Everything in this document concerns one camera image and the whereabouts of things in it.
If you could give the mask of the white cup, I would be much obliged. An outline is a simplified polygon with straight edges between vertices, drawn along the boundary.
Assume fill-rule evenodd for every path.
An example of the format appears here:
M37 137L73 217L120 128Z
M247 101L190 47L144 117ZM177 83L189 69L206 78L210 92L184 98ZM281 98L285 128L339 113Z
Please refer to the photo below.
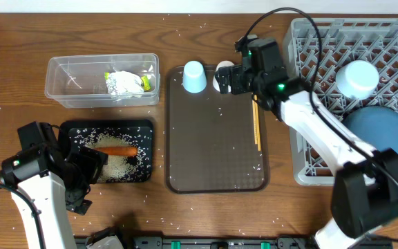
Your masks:
M231 62L231 61L228 61L228 60L221 61L221 62L216 66L215 72L217 72L218 69L221 68L221 67L233 66L233 65L234 65L234 63ZM215 77L213 77L213 87L215 88L215 90L217 90L217 92L220 92L220 87L219 87L218 82L217 82L217 80L216 80Z

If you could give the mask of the orange carrot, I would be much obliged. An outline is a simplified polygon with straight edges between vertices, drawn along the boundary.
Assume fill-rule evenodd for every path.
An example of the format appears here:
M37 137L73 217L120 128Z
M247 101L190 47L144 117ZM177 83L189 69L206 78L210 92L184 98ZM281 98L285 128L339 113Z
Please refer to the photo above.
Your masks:
M95 150L109 156L134 157L138 154L138 149L134 146L96 147Z

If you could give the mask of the pile of white rice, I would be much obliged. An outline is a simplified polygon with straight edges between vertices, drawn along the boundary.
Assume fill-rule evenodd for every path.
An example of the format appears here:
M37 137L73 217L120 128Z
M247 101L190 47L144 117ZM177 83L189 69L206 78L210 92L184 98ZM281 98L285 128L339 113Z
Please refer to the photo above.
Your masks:
M88 127L72 128L68 132L72 146L95 149L98 147L134 146L138 154L134 157L109 156L102 168L98 183L141 183L147 181L152 172L152 138L150 127Z

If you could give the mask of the light blue cup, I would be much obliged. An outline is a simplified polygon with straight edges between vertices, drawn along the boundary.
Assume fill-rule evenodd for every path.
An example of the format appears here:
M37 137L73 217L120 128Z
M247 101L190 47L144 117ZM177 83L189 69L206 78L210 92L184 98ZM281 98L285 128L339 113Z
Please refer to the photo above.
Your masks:
M207 78L204 66L198 61L190 61L184 65L182 85L190 93L199 93L205 90Z

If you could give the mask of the wooden chopstick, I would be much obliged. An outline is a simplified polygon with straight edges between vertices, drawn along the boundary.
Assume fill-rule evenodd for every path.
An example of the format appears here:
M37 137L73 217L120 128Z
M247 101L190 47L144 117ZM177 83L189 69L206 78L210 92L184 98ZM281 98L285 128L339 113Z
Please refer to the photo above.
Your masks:
M258 145L258 109L255 101L252 101L252 115L253 115L253 126L254 126L254 142Z
M255 135L256 135L256 145L258 151L261 151L261 141L260 141L260 124L259 124L259 117L258 117L258 105L254 102L254 121L255 121Z

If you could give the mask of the light blue bowl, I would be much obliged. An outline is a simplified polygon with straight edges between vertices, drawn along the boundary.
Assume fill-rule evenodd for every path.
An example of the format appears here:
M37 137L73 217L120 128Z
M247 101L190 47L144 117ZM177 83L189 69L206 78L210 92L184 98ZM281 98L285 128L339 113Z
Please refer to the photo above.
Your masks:
M342 95L353 100L365 100L376 89L379 73L370 62L356 60L339 69L335 82Z

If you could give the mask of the dark blue plate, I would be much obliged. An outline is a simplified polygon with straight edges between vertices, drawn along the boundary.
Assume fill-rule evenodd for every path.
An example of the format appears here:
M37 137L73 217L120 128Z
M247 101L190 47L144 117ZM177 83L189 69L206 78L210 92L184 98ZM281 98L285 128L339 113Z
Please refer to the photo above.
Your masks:
M352 112L343 125L379 151L393 149L398 154L398 113L386 107L364 107Z

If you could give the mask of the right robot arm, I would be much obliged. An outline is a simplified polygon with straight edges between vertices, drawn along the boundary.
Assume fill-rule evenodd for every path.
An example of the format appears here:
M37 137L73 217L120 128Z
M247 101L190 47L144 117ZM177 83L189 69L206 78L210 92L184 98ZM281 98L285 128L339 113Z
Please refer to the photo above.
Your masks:
M379 151L339 122L302 79L283 68L244 71L241 65L215 72L221 93L251 93L253 100L297 131L334 176L332 219L314 236L318 248L352 248L398 218L398 154Z

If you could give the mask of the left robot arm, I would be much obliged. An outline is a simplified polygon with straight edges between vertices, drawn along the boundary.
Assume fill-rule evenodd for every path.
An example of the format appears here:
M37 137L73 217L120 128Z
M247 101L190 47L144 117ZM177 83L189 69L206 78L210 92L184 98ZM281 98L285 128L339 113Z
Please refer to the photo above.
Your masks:
M82 147L69 157L41 143L3 161L0 179L12 192L30 248L123 248L107 228L76 239L68 212L84 215L91 206L86 195L97 182L108 156Z

